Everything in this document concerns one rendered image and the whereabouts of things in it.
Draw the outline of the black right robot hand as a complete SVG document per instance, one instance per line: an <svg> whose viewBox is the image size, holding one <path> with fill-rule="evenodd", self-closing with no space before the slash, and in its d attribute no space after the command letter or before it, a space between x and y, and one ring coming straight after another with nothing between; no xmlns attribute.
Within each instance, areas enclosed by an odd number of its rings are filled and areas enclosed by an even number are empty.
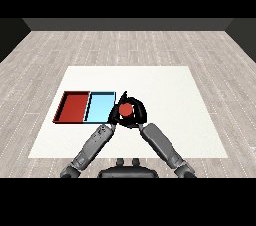
<svg viewBox="0 0 256 226"><path fill-rule="evenodd" d="M141 124L147 122L147 112L145 106L141 101L134 97L129 97L126 100L126 103L130 103L133 107L133 116L128 118L123 118L120 115L121 119L124 119L127 122L127 125L124 127L127 128L138 128Z"/></svg>

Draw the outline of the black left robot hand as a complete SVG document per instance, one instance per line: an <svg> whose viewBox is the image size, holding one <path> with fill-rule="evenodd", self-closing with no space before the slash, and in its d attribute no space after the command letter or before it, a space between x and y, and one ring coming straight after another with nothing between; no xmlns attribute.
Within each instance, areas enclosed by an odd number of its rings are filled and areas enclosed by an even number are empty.
<svg viewBox="0 0 256 226"><path fill-rule="evenodd" d="M119 112L120 106L122 104L125 104L126 100L127 100L127 92L124 92L121 95L118 103L113 106L113 108L111 109L111 111L109 113L109 116L108 116L108 123L109 124L112 124L112 125L119 124L119 125L122 125L122 126L127 125L127 122L124 119L120 118L120 112Z"/></svg>

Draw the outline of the red can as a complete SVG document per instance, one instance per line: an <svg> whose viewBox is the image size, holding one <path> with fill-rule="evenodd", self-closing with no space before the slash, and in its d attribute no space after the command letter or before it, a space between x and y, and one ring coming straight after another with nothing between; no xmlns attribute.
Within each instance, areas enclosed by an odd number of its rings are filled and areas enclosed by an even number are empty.
<svg viewBox="0 0 256 226"><path fill-rule="evenodd" d="M130 103L124 103L119 106L119 113L123 118L133 116L133 107Z"/></svg>

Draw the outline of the light blue open box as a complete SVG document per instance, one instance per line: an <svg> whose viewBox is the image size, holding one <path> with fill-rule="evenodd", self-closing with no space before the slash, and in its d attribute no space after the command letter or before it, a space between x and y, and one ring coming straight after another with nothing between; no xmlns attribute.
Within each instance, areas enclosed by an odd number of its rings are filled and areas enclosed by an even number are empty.
<svg viewBox="0 0 256 226"><path fill-rule="evenodd" d="M85 124L107 123L115 100L114 91L92 91L86 105L83 122Z"/></svg>

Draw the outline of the red open box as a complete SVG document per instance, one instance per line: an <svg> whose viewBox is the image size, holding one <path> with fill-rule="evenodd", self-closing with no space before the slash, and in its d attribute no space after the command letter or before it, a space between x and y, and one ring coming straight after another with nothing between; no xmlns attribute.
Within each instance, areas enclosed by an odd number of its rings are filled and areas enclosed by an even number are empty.
<svg viewBox="0 0 256 226"><path fill-rule="evenodd" d="M82 124L89 91L65 91L53 118L55 124Z"/></svg>

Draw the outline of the dark grey robot body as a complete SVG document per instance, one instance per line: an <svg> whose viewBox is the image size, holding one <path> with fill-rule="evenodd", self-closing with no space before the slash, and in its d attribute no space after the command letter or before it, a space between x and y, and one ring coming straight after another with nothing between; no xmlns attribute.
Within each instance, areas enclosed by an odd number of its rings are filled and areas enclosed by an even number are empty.
<svg viewBox="0 0 256 226"><path fill-rule="evenodd" d="M158 178L158 174L155 170L142 167L138 158L132 159L131 166L125 166L124 159L118 158L116 165L101 170L98 178Z"/></svg>

